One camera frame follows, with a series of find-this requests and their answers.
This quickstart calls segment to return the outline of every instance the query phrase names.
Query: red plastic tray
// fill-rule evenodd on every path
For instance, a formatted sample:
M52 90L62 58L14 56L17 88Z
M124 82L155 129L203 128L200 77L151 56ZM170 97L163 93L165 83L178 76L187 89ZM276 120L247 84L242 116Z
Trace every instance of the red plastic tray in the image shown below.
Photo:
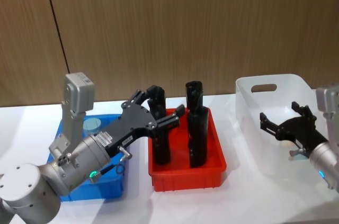
M168 109L167 114L174 112ZM190 168L186 114L180 118L180 127L169 132L171 161L158 165L153 160L152 140L148 139L148 173L155 191L176 191L219 187L226 161L222 153L211 110L208 109L207 161L198 168Z

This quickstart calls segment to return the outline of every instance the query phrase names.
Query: green indicator light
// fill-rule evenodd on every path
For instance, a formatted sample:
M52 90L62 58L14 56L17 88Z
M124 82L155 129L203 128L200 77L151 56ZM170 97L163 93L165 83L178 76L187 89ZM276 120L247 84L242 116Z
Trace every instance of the green indicator light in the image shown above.
M92 172L90 173L90 178L93 178L96 174L97 174L97 171L92 171Z

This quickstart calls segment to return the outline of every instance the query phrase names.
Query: white plastic bin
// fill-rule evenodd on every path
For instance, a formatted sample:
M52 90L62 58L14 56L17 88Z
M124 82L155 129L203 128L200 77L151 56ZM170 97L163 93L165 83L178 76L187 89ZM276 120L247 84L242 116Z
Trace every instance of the white plastic bin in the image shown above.
M275 84L276 90L252 93L253 86L267 84ZM310 165L309 160L302 160L303 156L290 157L289 151L297 149L292 142L277 141L260 129L261 112L278 125L299 116L291 109L293 101L310 107L317 117L317 130L327 137L326 120L318 111L315 91L301 77L284 74L243 77L236 81L237 120L260 171L266 175L295 177Z

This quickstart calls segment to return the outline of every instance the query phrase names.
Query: blue plastic tray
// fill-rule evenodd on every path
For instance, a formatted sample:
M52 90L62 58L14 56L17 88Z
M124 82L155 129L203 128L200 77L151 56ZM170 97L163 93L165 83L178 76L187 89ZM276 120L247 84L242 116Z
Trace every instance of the blue plastic tray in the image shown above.
M107 126L110 122L117 119L119 114L103 114L103 115L87 115L84 120L89 118L98 118L101 120L101 128ZM60 122L57 135L62 131L63 123ZM111 164L117 164L122 154L117 154L111 158ZM49 155L47 162L53 161L53 157ZM82 185L73 190L68 196L61 196L61 201L75 201L87 199L114 199L119 198L123 193L123 174L117 174L115 168L100 177L97 183L91 184L86 180Z

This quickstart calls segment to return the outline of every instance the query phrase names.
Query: bin handle hole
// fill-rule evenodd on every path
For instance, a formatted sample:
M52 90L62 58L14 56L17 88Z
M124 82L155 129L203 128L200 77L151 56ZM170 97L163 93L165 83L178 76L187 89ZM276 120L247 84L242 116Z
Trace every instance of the bin handle hole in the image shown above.
M276 84L254 85L251 88L252 93L274 92L275 90L276 90Z

